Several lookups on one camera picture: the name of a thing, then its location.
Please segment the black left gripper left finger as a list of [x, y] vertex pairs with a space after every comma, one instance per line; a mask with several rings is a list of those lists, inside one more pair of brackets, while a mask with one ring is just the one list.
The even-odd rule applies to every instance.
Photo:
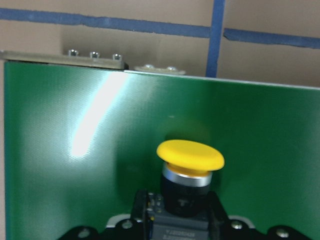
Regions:
[[133, 205], [130, 212], [130, 219], [147, 227], [149, 224], [149, 193], [146, 189], [139, 189], [134, 196]]

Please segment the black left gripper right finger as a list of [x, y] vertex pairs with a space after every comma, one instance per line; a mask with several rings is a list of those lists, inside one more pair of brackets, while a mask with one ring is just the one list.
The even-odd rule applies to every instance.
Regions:
[[209, 191], [206, 196], [206, 211], [210, 227], [222, 226], [229, 218], [216, 192]]

